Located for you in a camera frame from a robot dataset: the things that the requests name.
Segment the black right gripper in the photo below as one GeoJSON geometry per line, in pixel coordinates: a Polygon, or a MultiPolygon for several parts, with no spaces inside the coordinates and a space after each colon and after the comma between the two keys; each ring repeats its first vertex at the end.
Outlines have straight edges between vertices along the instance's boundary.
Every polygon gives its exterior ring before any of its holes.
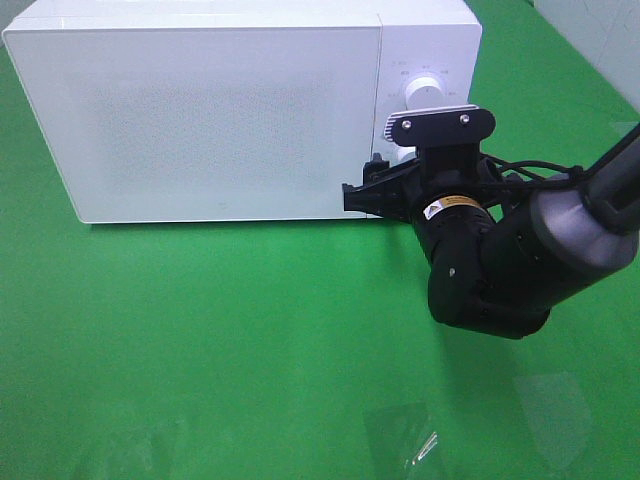
{"type": "Polygon", "coordinates": [[[480,185],[494,181],[496,169],[487,164],[479,143],[495,127],[493,113],[472,104],[392,113],[384,138],[418,147],[417,159],[391,166],[381,154],[373,154],[363,166],[362,185],[342,184],[343,209],[409,220],[410,205],[411,224],[420,240],[486,233],[495,220],[484,207],[491,195],[480,185]],[[407,181],[406,195],[404,182],[416,171],[407,181]]]}

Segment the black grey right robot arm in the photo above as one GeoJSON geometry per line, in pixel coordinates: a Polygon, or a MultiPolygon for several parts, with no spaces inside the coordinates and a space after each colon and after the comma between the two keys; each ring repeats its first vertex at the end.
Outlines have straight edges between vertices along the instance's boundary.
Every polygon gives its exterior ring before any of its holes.
{"type": "Polygon", "coordinates": [[[510,339],[537,332],[563,300],[625,268],[639,249],[639,133],[589,168],[507,162],[481,151],[494,115],[476,105],[390,115],[385,138],[415,155],[374,154],[343,204],[410,224],[430,265],[439,323],[510,339]]]}

